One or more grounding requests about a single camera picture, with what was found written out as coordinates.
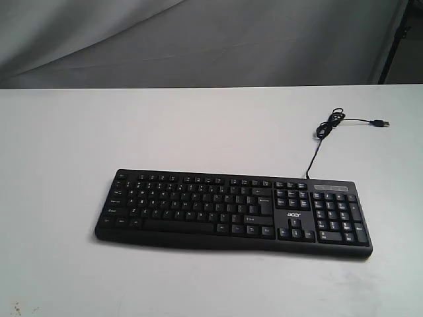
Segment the black Acer keyboard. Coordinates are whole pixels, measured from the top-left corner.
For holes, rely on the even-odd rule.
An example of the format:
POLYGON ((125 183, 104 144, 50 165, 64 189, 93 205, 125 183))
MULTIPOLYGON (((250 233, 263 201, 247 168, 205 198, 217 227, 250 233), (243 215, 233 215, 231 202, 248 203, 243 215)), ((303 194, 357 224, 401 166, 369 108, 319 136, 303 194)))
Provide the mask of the black Acer keyboard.
POLYGON ((303 178, 120 169, 95 235, 201 250, 373 251, 355 184, 303 178))

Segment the grey backdrop cloth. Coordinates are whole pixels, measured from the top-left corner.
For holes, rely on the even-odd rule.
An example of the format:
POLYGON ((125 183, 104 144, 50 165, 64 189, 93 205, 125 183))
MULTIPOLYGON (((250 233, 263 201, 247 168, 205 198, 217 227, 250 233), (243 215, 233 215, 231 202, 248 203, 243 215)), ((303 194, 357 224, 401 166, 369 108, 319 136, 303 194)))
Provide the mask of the grey backdrop cloth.
POLYGON ((2 1, 2 88, 368 85, 406 1, 2 1))

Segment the black metal stand pole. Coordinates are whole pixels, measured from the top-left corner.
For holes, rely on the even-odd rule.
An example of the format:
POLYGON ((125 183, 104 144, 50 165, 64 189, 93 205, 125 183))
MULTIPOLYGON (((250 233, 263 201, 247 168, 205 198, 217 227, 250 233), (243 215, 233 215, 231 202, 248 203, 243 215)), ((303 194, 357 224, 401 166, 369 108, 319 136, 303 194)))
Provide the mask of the black metal stand pole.
POLYGON ((379 77, 380 85, 422 83, 422 2, 408 1, 379 77))

